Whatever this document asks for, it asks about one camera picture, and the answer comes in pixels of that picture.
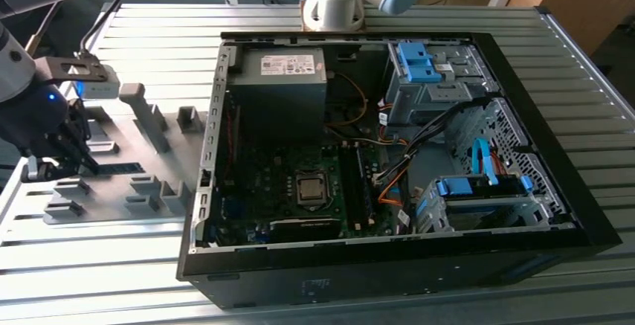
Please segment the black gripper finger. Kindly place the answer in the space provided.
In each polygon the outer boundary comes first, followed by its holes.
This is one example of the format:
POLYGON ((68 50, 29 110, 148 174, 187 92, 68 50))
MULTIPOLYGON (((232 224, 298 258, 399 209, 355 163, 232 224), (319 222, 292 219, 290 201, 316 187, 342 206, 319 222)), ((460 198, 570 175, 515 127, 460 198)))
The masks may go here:
POLYGON ((80 161, 64 158, 58 164, 44 161, 43 158, 29 156, 27 165, 21 169, 21 182, 47 182, 71 178, 80 174, 80 170, 88 170, 95 173, 95 159, 92 157, 83 158, 80 161))
POLYGON ((68 116, 64 120, 66 135, 70 140, 72 159, 94 175, 99 174, 99 164, 91 157, 87 141, 91 139, 91 129, 83 100, 78 97, 68 101, 68 116))

